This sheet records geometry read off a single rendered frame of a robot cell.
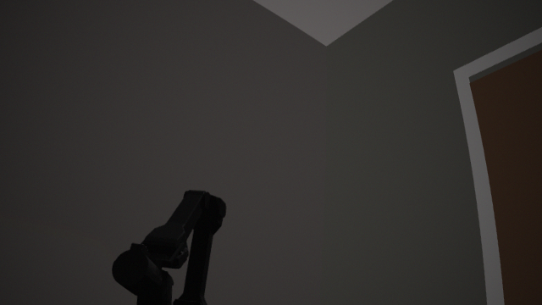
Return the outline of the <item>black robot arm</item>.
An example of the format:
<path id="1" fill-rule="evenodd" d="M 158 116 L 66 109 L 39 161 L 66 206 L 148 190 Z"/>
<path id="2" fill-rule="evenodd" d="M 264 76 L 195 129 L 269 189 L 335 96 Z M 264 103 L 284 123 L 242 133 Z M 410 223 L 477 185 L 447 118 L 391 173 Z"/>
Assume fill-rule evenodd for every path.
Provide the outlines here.
<path id="1" fill-rule="evenodd" d="M 137 296 L 137 302 L 172 302 L 173 278 L 189 256 L 186 241 L 192 232 L 185 288 L 173 305 L 207 305 L 204 292 L 213 236 L 226 215 L 226 203 L 208 191 L 186 191 L 181 204 L 163 226 L 158 226 L 141 244 L 131 243 L 113 262 L 114 279 Z M 171 303 L 172 304 L 172 303 Z"/>

